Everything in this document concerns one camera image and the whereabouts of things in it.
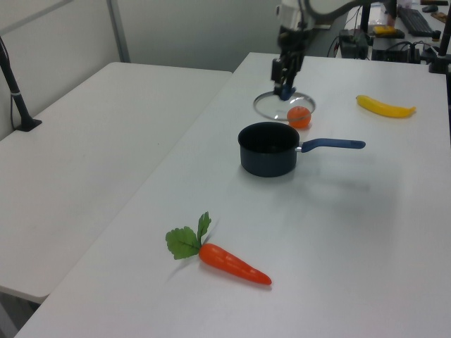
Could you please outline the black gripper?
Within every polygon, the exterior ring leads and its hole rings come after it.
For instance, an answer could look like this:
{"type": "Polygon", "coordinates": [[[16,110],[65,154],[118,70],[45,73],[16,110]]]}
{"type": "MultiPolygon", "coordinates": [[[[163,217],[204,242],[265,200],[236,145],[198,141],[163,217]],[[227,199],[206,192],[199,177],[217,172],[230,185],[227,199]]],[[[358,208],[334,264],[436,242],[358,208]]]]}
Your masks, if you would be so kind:
{"type": "Polygon", "coordinates": [[[277,43],[280,57],[272,61],[271,80],[274,82],[274,92],[281,92],[283,86],[283,64],[286,65],[285,88],[292,89],[295,77],[302,67],[311,30],[292,30],[281,26],[277,43]]]}

